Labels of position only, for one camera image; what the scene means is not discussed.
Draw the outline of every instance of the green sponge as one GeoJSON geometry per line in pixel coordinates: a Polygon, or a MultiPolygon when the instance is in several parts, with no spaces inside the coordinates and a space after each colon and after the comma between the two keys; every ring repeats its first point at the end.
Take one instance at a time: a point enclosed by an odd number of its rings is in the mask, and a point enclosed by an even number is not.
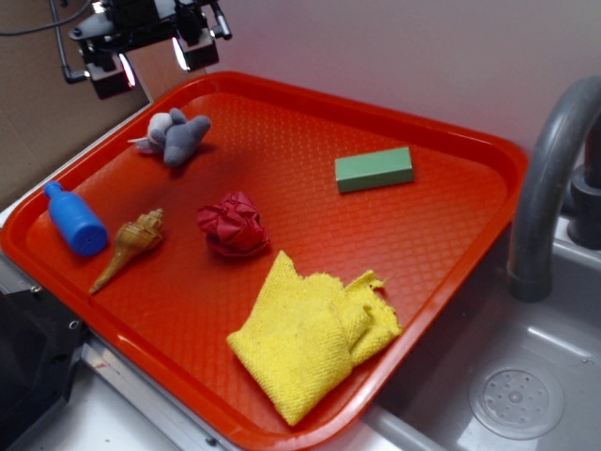
{"type": "Polygon", "coordinates": [[[340,193],[413,181],[409,148],[393,148],[336,159],[336,183],[340,193]]]}

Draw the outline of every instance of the blue bottle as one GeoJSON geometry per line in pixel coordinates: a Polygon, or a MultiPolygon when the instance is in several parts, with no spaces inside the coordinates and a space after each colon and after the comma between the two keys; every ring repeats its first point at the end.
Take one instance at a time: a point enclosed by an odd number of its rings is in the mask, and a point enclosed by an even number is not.
{"type": "Polygon", "coordinates": [[[93,256],[108,242],[106,227],[77,194],[63,191],[57,181],[44,185],[50,198],[48,212],[71,250],[80,256],[93,256]]]}

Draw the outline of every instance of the orange tray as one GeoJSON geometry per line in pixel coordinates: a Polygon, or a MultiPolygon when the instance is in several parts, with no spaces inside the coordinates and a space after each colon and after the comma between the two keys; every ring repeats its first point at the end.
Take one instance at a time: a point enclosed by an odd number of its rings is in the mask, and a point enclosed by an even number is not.
{"type": "Polygon", "coordinates": [[[162,97],[55,179],[85,199],[113,237],[139,214],[164,210],[164,239],[106,288],[89,287],[110,260],[73,254],[31,194],[0,234],[5,253],[85,322],[244,449],[314,446],[357,419],[514,213],[526,158],[498,138],[242,74],[204,76],[162,97]],[[129,139],[179,107],[213,127],[179,170],[129,139]],[[334,160],[409,146],[412,183],[339,194],[334,160]],[[198,208],[243,191],[270,233],[250,259],[220,257],[196,225],[198,208]],[[228,348],[279,250],[299,273],[345,283],[373,269],[406,331],[355,368],[289,427],[228,348]]]}

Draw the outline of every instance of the conch shell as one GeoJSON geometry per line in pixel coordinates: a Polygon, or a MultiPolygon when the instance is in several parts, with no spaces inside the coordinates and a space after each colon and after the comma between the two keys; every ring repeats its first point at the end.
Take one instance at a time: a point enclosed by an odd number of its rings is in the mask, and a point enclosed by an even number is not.
{"type": "Polygon", "coordinates": [[[104,287],[125,265],[143,252],[157,247],[162,240],[162,209],[142,214],[135,223],[126,223],[115,236],[113,258],[89,290],[94,294],[104,287]]]}

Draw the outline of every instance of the tray rim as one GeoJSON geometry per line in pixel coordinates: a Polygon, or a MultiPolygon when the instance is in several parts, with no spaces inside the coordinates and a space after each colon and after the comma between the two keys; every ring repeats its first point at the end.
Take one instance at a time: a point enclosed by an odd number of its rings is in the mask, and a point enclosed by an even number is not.
{"type": "MultiPolygon", "coordinates": [[[[201,76],[167,93],[147,107],[132,122],[99,142],[86,155],[59,172],[54,179],[59,180],[66,189],[78,186],[89,177],[88,172],[77,171],[78,168],[101,167],[112,161],[116,155],[129,145],[127,139],[130,138],[130,134],[142,135],[146,133],[148,117],[156,112],[166,111],[171,107],[180,107],[190,99],[214,92],[234,93],[273,104],[287,104],[288,101],[294,101],[295,111],[383,135],[398,133],[395,129],[398,129],[399,123],[402,122],[406,129],[427,130],[432,135],[429,140],[412,142],[411,144],[428,148],[438,148],[439,146],[436,143],[441,143],[442,140],[451,143],[461,143],[469,140],[472,143],[477,143],[478,147],[487,148],[491,153],[456,148],[453,154],[459,158],[482,163],[492,168],[501,175],[507,186],[505,203],[467,248],[451,271],[443,278],[433,295],[424,302],[423,307],[411,323],[407,325],[403,335],[384,351],[380,357],[379,365],[365,378],[341,410],[330,421],[313,429],[298,430],[290,434],[269,433],[257,430],[257,428],[251,430],[225,412],[203,409],[204,404],[211,402],[211,396],[194,390],[193,384],[190,383],[192,382],[191,378],[186,378],[184,371],[177,374],[177,380],[184,383],[173,382],[174,369],[172,365],[170,366],[168,362],[162,362],[161,359],[157,360],[148,353],[140,351],[139,347],[127,337],[124,337],[114,324],[104,317],[96,316],[97,311],[92,304],[82,303],[81,299],[76,299],[78,298],[77,293],[68,290],[67,292],[58,290],[54,293],[61,300],[65,298],[63,302],[73,308],[84,320],[94,318],[91,321],[92,324],[89,324],[93,330],[102,330],[100,336],[130,358],[137,366],[143,368],[151,378],[155,379],[168,391],[177,392],[177,398],[181,402],[188,405],[233,444],[244,449],[282,451],[315,446],[345,430],[354,420],[359,418],[369,402],[375,397],[379,388],[389,379],[393,371],[401,365],[404,357],[419,341],[445,304],[508,226],[515,212],[519,188],[528,160],[516,145],[486,133],[359,101],[342,99],[306,88],[273,82],[264,78],[225,71],[201,76]],[[337,113],[334,116],[335,120],[332,119],[332,112],[337,113]],[[491,162],[492,159],[495,159],[494,166],[491,162]],[[188,399],[194,399],[195,402],[188,402],[188,399]]],[[[41,191],[41,187],[37,188],[9,215],[0,233],[0,246],[7,256],[20,267],[27,268],[29,275],[35,280],[39,280],[42,285],[47,279],[44,266],[38,262],[35,255],[21,248],[19,243],[22,243],[26,238],[26,224],[31,224],[32,213],[42,214],[46,211],[46,203],[47,200],[41,191]]]]}

